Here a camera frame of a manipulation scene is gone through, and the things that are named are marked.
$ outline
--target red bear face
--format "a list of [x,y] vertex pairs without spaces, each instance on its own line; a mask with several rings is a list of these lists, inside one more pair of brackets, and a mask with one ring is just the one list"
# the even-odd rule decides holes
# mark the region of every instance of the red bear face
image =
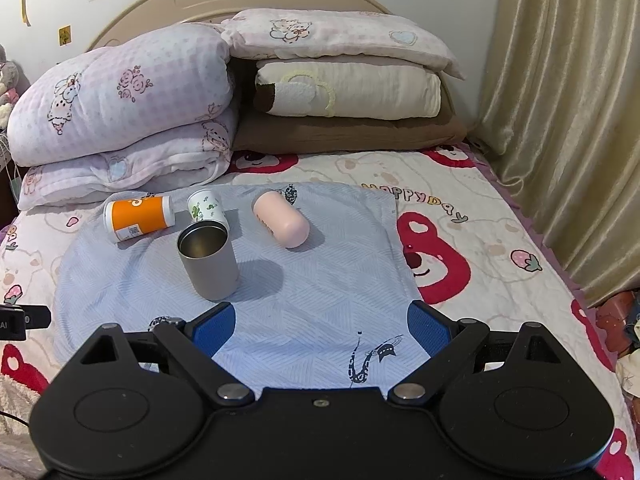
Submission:
[[469,156],[455,146],[438,146],[420,153],[433,159],[438,164],[449,168],[473,168],[474,164]]
[[584,328],[587,331],[587,338],[589,338],[589,343],[591,343],[591,348],[593,348],[593,352],[596,354],[598,361],[600,361],[605,367],[607,367],[612,372],[616,371],[616,365],[611,362],[611,359],[607,356],[607,353],[604,351],[602,344],[600,343],[600,338],[598,337],[598,333],[596,329],[593,327],[587,315],[580,307],[580,303],[578,300],[573,300],[571,302],[571,313],[574,314],[575,318],[580,321]]
[[298,163],[297,155],[235,152],[228,173],[280,173]]
[[438,237],[431,220],[420,213],[403,213],[398,218],[398,234],[404,245],[404,259],[426,303],[441,303],[462,292],[471,279],[471,268]]
[[25,363],[20,351],[10,343],[4,345],[0,373],[39,394],[42,394],[44,389],[49,386],[49,381],[45,379],[44,375],[35,366]]
[[606,480],[634,480],[634,464],[626,454],[625,432],[616,428],[596,471]]

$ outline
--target pink capsule container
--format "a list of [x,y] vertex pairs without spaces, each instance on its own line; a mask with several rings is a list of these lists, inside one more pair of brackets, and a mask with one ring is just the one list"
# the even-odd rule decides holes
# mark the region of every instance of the pink capsule container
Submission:
[[309,222],[277,191],[267,191],[254,202],[254,214],[287,249],[302,245],[309,236]]

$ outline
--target stuffed animal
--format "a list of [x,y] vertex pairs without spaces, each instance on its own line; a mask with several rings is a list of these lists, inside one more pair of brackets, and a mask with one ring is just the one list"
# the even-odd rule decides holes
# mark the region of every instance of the stuffed animal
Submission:
[[15,91],[18,79],[18,67],[6,60],[4,48],[0,45],[0,130],[6,130],[9,115],[18,100],[18,93]]
[[15,88],[18,83],[18,67],[11,61],[5,61],[0,64],[0,94],[4,94],[7,90]]
[[9,123],[9,115],[17,101],[18,92],[15,91],[15,88],[11,88],[0,95],[0,130],[6,130]]

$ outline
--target qr code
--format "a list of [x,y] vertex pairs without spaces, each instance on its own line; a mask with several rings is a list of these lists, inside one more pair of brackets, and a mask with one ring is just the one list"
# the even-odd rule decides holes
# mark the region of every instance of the qr code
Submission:
[[134,236],[140,236],[142,234],[142,231],[138,227],[138,224],[132,225],[128,229],[129,229],[129,235],[131,238],[133,238]]

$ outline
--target folded blanket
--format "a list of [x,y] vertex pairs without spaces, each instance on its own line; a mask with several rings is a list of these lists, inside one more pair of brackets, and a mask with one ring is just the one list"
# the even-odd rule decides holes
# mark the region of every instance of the folded blanket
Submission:
[[259,61],[255,108],[280,116],[435,117],[440,78],[425,67],[381,56]]
[[227,61],[211,24],[177,23],[62,62],[12,111],[12,158],[37,166],[110,152],[213,118],[232,97]]
[[279,117],[245,110],[232,144],[236,151],[271,155],[286,153],[375,152],[423,150],[455,144],[466,127],[443,100],[434,118],[382,121],[352,117]]
[[98,202],[143,185],[151,192],[165,192],[211,182],[229,166],[238,99],[219,116],[203,119],[145,137],[117,152],[35,166],[22,181],[18,208]]
[[411,20],[376,12],[247,9],[222,22],[231,55],[245,59],[368,54],[464,79],[447,45]]

